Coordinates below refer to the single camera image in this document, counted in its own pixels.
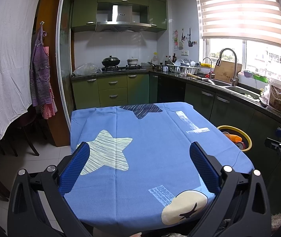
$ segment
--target light blue stripe print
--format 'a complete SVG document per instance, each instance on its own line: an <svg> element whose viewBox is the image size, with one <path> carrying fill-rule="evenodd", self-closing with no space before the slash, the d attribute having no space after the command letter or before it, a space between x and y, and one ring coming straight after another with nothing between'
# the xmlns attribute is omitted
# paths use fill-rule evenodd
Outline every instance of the light blue stripe print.
<svg viewBox="0 0 281 237"><path fill-rule="evenodd" d="M165 207L171 204L172 199L175 197L163 185L149 189L149 192Z"/></svg>

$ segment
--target silver screw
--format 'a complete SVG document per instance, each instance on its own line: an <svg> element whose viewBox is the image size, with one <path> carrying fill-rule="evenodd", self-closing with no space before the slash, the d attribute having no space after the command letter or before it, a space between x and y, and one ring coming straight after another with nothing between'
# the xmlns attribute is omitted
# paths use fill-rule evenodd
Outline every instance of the silver screw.
<svg viewBox="0 0 281 237"><path fill-rule="evenodd" d="M255 169L255 170L254 170L254 174L255 174L256 176L260 176L260 175L261 175L261 172L260 172L259 170Z"/></svg>
<svg viewBox="0 0 281 237"><path fill-rule="evenodd" d="M47 171L48 171L48 172L54 172L55 169L56 169L56 167L55 167L54 165L51 165L51 166L49 166L49 167L47 168Z"/></svg>
<svg viewBox="0 0 281 237"><path fill-rule="evenodd" d="M225 172L231 172L233 169L231 166L224 166L224 171Z"/></svg>
<svg viewBox="0 0 281 237"><path fill-rule="evenodd" d="M19 170L19 173L18 173L19 175L24 175L25 174L25 169L21 169L21 170Z"/></svg>

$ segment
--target silver handle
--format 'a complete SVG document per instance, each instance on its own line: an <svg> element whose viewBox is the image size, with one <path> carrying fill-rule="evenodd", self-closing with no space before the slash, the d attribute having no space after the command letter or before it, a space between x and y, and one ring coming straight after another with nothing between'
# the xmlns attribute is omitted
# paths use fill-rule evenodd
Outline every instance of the silver handle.
<svg viewBox="0 0 281 237"><path fill-rule="evenodd" d="M212 95L212 94L207 93L207 92L204 92L204 91L202 91L202 94L204 94L204 95L206 95L206 96L209 96L209 97L213 97L213 95Z"/></svg>
<svg viewBox="0 0 281 237"><path fill-rule="evenodd" d="M223 98L220 98L220 97L218 97L218 96L216 97L216 99L219 100L219 101L225 102L225 103L230 103L230 101L225 100L225 99L223 99Z"/></svg>

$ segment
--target tile backsplash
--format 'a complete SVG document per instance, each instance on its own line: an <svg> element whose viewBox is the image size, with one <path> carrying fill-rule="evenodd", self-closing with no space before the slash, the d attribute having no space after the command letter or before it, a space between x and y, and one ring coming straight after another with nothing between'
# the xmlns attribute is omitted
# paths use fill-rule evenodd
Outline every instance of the tile backsplash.
<svg viewBox="0 0 281 237"><path fill-rule="evenodd" d="M157 51L157 33L152 32L77 32L75 33L75 67L85 63L101 65L103 59L112 55L120 59L120 66L131 57L138 63L151 61Z"/></svg>

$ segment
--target striped roller blind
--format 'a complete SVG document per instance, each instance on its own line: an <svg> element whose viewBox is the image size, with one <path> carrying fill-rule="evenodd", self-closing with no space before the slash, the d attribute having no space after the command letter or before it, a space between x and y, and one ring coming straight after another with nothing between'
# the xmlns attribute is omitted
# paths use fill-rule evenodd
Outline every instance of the striped roller blind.
<svg viewBox="0 0 281 237"><path fill-rule="evenodd" d="M236 38L281 47L278 0L200 0L202 37Z"/></svg>

